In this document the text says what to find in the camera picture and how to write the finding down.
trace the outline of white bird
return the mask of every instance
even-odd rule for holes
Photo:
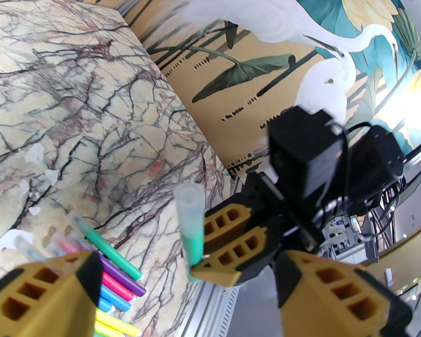
[[[371,24],[358,37],[340,37],[321,27],[296,0],[167,0],[161,15],[166,18],[146,41],[148,46],[165,36],[202,35],[218,22],[230,21],[251,31],[260,41],[304,43],[324,48],[336,57],[342,56],[337,49],[360,52],[369,46],[372,38],[383,35],[392,48],[397,67],[398,44],[386,27]]]
[[[355,83],[356,69],[351,55],[343,49],[340,52],[343,57],[319,61],[307,71],[294,104],[311,114],[324,109],[335,122],[343,125],[347,107],[345,93]]]

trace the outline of bird beak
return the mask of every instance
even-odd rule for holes
[[[327,43],[325,43],[325,42],[323,42],[323,41],[320,41],[320,40],[315,39],[314,37],[310,37],[310,36],[308,36],[308,35],[303,35],[303,36],[304,36],[304,37],[307,37],[308,39],[310,39],[310,40],[312,40],[312,41],[316,42],[317,44],[321,45],[321,46],[322,46],[323,48],[325,48],[326,50],[329,50],[329,51],[334,51],[334,52],[335,52],[335,53],[337,53],[338,55],[342,56],[342,53],[340,52],[340,50],[339,50],[339,49],[337,49],[335,46],[329,45],[329,44],[327,44]]]
[[[396,51],[396,47],[394,45],[393,45],[393,50],[395,53],[396,82],[398,82],[398,52]]]

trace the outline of green marker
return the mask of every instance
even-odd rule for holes
[[[143,274],[135,268],[125,257],[123,257],[119,252],[114,249],[106,240],[100,236],[100,234],[95,231],[92,227],[86,223],[86,221],[72,210],[68,217],[77,226],[77,228],[91,241],[97,249],[99,249],[103,254],[109,258],[113,263],[116,264],[122,271],[126,272],[128,276],[132,279],[141,279]]]
[[[189,281],[198,282],[190,276],[190,268],[201,262],[204,249],[204,205],[206,194],[197,183],[183,183],[174,191],[176,211]]]

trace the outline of blue marker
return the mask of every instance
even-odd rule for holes
[[[115,306],[115,308],[123,312],[129,311],[131,308],[131,305],[129,304],[129,302],[125,301],[123,298],[116,295],[114,292],[112,292],[110,289],[108,289],[108,287],[104,285],[101,285],[100,297],[105,300],[108,300]]]
[[[112,303],[108,300],[105,300],[104,298],[101,298],[98,300],[98,308],[102,310],[103,312],[110,312],[112,310]]]

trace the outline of purple marker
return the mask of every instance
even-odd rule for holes
[[[90,245],[76,230],[71,230],[67,238],[72,242],[78,249],[82,251],[95,251],[95,249]],[[147,290],[135,282],[132,278],[127,276],[123,271],[119,270],[111,261],[109,261],[102,254],[98,253],[100,256],[101,263],[103,265],[103,270],[116,280],[119,284],[133,292],[136,296],[142,297],[145,295]]]

